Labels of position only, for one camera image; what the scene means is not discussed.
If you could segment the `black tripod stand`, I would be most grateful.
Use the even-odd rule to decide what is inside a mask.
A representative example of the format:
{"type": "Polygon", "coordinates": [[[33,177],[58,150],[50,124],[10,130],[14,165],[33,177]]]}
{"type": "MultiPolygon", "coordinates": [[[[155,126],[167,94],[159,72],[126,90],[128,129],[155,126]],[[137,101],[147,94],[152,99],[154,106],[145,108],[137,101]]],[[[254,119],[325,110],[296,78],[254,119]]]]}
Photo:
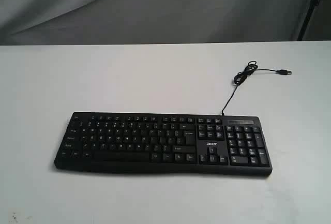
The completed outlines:
{"type": "Polygon", "coordinates": [[[309,22],[311,20],[311,17],[314,13],[314,10],[315,8],[319,5],[321,0],[310,0],[309,2],[309,7],[307,9],[307,12],[305,14],[305,18],[302,22],[302,25],[301,25],[301,28],[299,30],[299,33],[298,33],[298,36],[297,36],[297,40],[296,41],[302,41],[304,36],[305,36],[305,33],[306,33],[306,30],[309,26],[309,22]]]}

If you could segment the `grey backdrop cloth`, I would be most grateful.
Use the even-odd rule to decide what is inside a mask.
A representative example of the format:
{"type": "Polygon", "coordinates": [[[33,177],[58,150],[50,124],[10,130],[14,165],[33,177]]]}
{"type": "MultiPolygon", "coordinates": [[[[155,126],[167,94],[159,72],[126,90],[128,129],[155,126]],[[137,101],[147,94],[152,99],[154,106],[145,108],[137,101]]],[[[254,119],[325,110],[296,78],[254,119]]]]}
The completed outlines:
{"type": "Polygon", "coordinates": [[[1,0],[1,44],[296,41],[309,2],[1,0]]]}

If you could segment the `black Acer keyboard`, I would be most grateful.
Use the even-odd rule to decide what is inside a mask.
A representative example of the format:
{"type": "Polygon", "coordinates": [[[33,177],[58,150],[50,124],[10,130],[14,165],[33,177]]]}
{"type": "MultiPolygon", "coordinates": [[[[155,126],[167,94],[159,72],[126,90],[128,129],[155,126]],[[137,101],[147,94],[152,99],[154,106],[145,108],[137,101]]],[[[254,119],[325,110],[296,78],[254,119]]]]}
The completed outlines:
{"type": "Polygon", "coordinates": [[[272,172],[259,118],[226,115],[75,112],[54,164],[128,174],[272,172]]]}

